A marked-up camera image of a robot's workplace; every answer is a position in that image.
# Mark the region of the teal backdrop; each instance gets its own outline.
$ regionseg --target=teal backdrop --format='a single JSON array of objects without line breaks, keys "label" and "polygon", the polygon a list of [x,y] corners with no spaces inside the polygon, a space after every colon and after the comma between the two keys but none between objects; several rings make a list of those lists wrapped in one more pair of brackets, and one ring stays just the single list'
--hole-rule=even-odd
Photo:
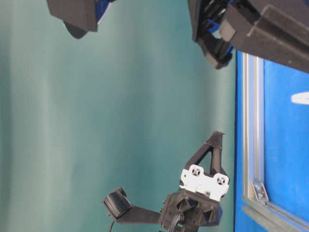
[{"label": "teal backdrop", "polygon": [[158,211],[214,130],[230,190],[199,231],[232,232],[234,123],[235,63],[205,60],[186,0],[118,0],[81,40],[44,0],[0,1],[1,232],[107,232],[100,201],[120,186]]}]

